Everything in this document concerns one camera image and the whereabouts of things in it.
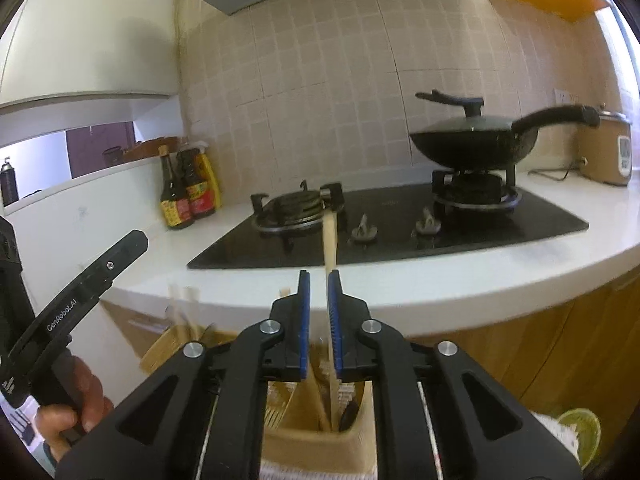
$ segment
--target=metal screw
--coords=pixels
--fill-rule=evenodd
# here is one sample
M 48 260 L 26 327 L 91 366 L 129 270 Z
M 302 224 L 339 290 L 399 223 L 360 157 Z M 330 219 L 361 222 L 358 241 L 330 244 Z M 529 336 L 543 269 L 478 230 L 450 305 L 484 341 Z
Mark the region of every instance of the metal screw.
M 182 353 L 189 358 L 200 357 L 204 352 L 204 346 L 197 342 L 187 343 L 182 349 Z
M 367 319 L 366 321 L 362 322 L 362 329 L 367 334 L 377 334 L 382 330 L 382 325 L 375 319 Z
M 267 319 L 260 323 L 260 332 L 263 334 L 275 334 L 280 331 L 280 324 L 274 319 Z
M 440 341 L 438 343 L 438 352 L 442 355 L 452 356 L 458 352 L 458 346 L 452 341 Z

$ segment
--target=wall outlet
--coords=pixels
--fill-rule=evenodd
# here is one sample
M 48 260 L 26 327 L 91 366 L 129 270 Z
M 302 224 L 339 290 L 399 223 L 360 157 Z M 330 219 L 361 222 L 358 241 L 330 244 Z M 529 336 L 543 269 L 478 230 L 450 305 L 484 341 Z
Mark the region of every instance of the wall outlet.
M 567 90 L 554 89 L 557 105 L 575 105 L 578 102 L 578 96 L 571 94 Z

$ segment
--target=triangular cutout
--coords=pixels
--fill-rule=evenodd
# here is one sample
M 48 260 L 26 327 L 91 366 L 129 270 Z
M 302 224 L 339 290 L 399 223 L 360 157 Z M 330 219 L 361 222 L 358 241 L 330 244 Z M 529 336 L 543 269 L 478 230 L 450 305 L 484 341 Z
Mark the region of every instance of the triangular cutout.
M 167 377 L 122 421 L 118 431 L 145 446 L 151 446 L 177 384 L 177 376 Z
M 520 429 L 521 420 L 505 408 L 474 375 L 465 373 L 462 381 L 487 440 L 498 440 Z

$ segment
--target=human hand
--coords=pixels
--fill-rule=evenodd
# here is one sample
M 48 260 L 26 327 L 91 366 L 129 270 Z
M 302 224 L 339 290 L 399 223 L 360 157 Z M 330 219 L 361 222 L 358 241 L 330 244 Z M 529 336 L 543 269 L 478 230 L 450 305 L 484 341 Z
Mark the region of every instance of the human hand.
M 113 409 L 113 403 L 104 396 L 102 383 L 91 373 L 89 367 L 79 357 L 74 357 L 74 382 L 82 394 L 82 413 L 80 421 L 85 431 L 91 431 L 107 413 Z M 49 444 L 53 458 L 58 462 L 69 451 L 70 446 L 60 435 L 78 423 L 78 414 L 63 404 L 41 406 L 36 414 L 35 425 Z

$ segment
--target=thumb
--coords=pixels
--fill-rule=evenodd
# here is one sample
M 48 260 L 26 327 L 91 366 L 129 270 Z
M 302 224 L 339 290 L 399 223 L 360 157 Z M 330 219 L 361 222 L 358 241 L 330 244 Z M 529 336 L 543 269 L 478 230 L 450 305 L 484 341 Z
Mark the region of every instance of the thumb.
M 45 442 L 49 444 L 53 458 L 58 462 L 71 449 L 60 433 L 74 427 L 77 421 L 76 412 L 69 406 L 52 404 L 38 409 L 35 419 L 36 428 L 38 428 Z

